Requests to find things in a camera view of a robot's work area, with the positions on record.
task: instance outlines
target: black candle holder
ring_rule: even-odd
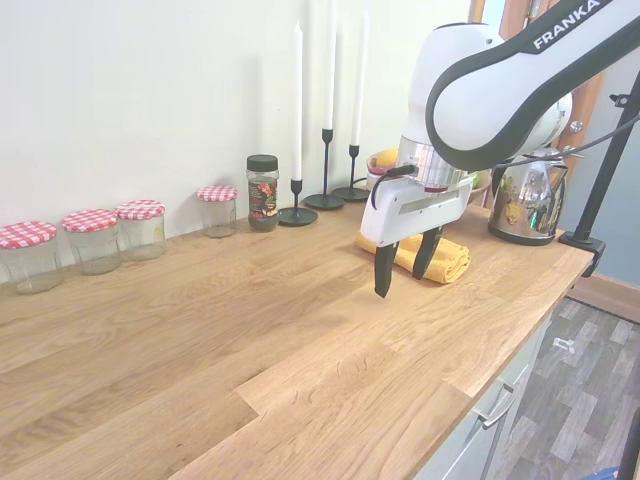
[[[311,195],[304,199],[309,207],[316,210],[337,210],[344,207],[344,200],[335,195],[327,193],[327,182],[329,177],[329,145],[333,140],[333,130],[322,129],[322,141],[324,142],[324,188],[322,193]]]
[[[293,208],[283,208],[278,212],[280,225],[287,227],[303,227],[315,222],[318,214],[308,208],[298,207],[298,195],[302,192],[302,180],[291,180],[291,191],[294,196]]]
[[[348,187],[336,188],[331,192],[336,197],[342,198],[345,202],[366,202],[369,192],[362,188],[355,188],[356,158],[360,154],[360,145],[349,145],[349,156],[351,157],[351,181]]]

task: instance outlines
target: candle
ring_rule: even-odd
[[[324,128],[333,130],[333,93],[336,77],[336,37],[338,35],[338,0],[329,1],[329,35],[327,45],[327,96]]]
[[[303,36],[300,24],[293,31],[295,43],[293,86],[293,172],[291,180],[302,180],[302,47]]]
[[[358,56],[358,73],[356,74],[355,104],[351,123],[351,145],[360,145],[362,128],[362,101],[364,100],[364,74],[367,67],[367,51],[369,47],[369,14],[362,15],[360,27],[360,51]]]

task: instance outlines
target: yellow towel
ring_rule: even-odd
[[[398,247],[398,253],[396,253],[395,264],[413,272],[413,262],[421,243],[422,235],[413,235],[402,240]],[[356,245],[369,253],[376,253],[375,245],[364,238],[360,232],[356,238]],[[469,268],[469,263],[471,263],[471,258],[467,247],[441,238],[423,278],[443,284],[451,283],[460,278]]]

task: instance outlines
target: floor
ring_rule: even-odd
[[[554,346],[573,340],[574,353]],[[620,462],[640,407],[640,326],[564,300],[527,385],[499,480],[578,480]]]

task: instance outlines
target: cable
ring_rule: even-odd
[[[625,130],[630,129],[639,121],[640,121],[640,115],[637,115],[631,120],[629,120],[627,123],[625,123],[624,125],[621,125],[620,127],[616,128],[614,131],[608,133],[604,137],[600,137],[597,140],[594,140],[593,142],[589,142],[585,145],[582,145],[581,147],[573,148],[571,150],[565,150],[564,152],[560,152],[556,155],[547,155],[546,157],[534,157],[533,155],[523,155],[524,157],[527,158],[527,160],[521,160],[515,163],[503,162],[496,165],[494,168],[517,167],[518,165],[527,165],[529,163],[535,163],[535,162],[550,162],[553,160],[560,160],[561,158],[569,157],[574,153],[582,152],[583,150],[587,150],[588,148],[594,147],[604,141],[607,141],[610,138],[613,138],[616,135],[619,135],[620,133],[624,132]]]
[[[415,165],[403,165],[401,167],[390,168],[389,170],[384,172],[384,175],[382,175],[378,179],[376,184],[373,186],[373,189],[371,190],[371,206],[373,207],[373,209],[378,209],[376,207],[376,192],[378,191],[378,187],[384,180],[386,180],[387,178],[400,177],[402,175],[410,175],[412,173],[415,173],[417,169],[418,167],[416,167]]]

